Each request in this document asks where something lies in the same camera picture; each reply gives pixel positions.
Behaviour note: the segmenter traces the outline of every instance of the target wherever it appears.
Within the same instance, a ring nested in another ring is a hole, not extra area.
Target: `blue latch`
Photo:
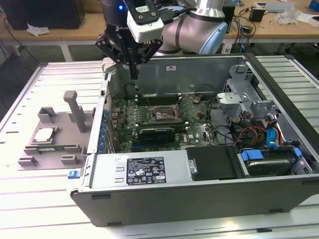
[[[80,171],[78,170],[72,170],[68,174],[68,179],[77,179],[80,178]]]
[[[273,149],[278,149],[276,145],[277,132],[270,128],[267,130],[267,146],[272,147]]]
[[[300,149],[294,148],[295,155],[297,156],[297,159],[300,159],[303,153],[301,153]]]
[[[260,150],[254,149],[254,150],[246,150],[241,153],[241,157],[244,161],[247,160],[261,160],[264,159],[263,154]]]

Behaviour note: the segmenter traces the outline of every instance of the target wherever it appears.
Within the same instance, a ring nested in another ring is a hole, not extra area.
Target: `gray 3d-printed holder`
[[[18,161],[21,170],[71,169],[84,166],[93,114],[83,112],[76,102],[76,97],[75,91],[66,91],[63,97],[71,108],[71,114],[57,114],[52,107],[40,109],[40,122]],[[52,136],[47,141],[34,139],[42,128],[53,129]]]

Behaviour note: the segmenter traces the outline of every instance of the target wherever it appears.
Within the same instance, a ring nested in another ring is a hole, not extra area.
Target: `workbench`
[[[265,0],[263,2],[273,2],[275,0]],[[317,14],[309,9],[310,0],[291,0],[296,3],[296,8],[305,13]],[[236,7],[235,13],[240,10],[251,7],[254,0],[243,0],[245,5]],[[95,39],[101,34],[105,27],[105,21],[101,14],[99,4],[91,6],[90,11],[95,13],[86,13],[85,19],[77,30],[67,29],[51,29],[51,33],[39,37],[33,36],[26,30],[11,30],[13,35],[25,46],[33,45],[55,45],[60,46],[64,55],[65,61],[73,61],[70,53],[70,45],[94,45]],[[298,42],[319,42],[319,28],[315,28],[308,23],[298,22],[298,24],[278,25],[275,22],[275,13],[266,14],[262,22],[256,23],[256,33],[249,42],[251,43],[298,43]],[[244,19],[241,23],[250,25]],[[237,26],[232,24],[230,32],[226,35],[223,43],[222,53],[230,53],[232,44],[237,36]],[[3,17],[0,17],[0,38],[5,45],[18,46],[18,43],[10,36],[3,25]]]
[[[258,60],[319,131],[318,80],[294,59],[261,56]],[[17,160],[39,122],[37,113],[41,107],[52,106],[57,113],[70,112],[63,95],[66,90],[76,90],[83,110],[93,109],[105,77],[101,63],[62,62],[39,66],[0,123],[0,238],[304,239],[319,236],[319,195],[289,213],[96,228],[69,196],[69,190],[80,184],[80,179],[67,178],[70,170],[18,171]],[[270,97],[264,87],[261,90]]]

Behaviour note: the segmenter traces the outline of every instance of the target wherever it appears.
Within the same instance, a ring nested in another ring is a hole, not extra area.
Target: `table leg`
[[[223,49],[221,50],[222,54],[230,54],[231,48],[233,46],[233,41],[229,41],[227,39],[223,42]]]
[[[74,61],[67,44],[60,45],[65,61]]]
[[[7,46],[7,49],[13,54],[15,57],[20,57],[21,54],[19,52],[19,46]]]
[[[283,46],[284,46],[283,43],[279,43],[279,45],[278,45],[278,47],[277,47],[277,50],[275,51],[275,54],[276,54],[276,55],[280,55]]]

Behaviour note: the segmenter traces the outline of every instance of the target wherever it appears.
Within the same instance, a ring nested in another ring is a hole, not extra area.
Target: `power supply label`
[[[127,162],[128,185],[166,183],[163,157],[129,158]]]

